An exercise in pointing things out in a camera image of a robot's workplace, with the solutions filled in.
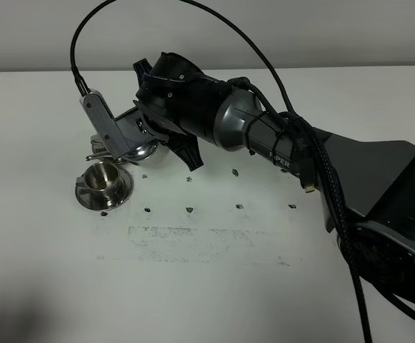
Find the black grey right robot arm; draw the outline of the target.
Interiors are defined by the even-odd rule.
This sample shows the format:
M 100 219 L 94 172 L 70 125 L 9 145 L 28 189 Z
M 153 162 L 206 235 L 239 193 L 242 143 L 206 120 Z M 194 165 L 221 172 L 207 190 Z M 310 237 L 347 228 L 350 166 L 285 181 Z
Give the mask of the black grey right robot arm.
M 189 60 L 162 54 L 134 64 L 141 130 L 155 134 L 190 170 L 203 164 L 198 141 L 248 149 L 322 190 L 325 177 L 315 146 L 289 112 L 276 113 L 246 78 L 219 81 Z M 361 142 L 317 129 L 342 191 L 352 255 L 371 284 L 415 304 L 415 145 Z

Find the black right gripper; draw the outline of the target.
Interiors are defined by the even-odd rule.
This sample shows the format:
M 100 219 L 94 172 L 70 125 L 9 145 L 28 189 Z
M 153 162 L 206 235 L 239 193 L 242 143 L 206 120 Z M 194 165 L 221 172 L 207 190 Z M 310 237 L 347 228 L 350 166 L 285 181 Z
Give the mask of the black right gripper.
M 156 129 L 169 134 L 159 141 L 189 170 L 203 166 L 197 137 L 214 142 L 215 118 L 232 85 L 175 53 L 161 54 L 153 66 L 141 59 L 133 68 L 139 84 L 135 105 Z

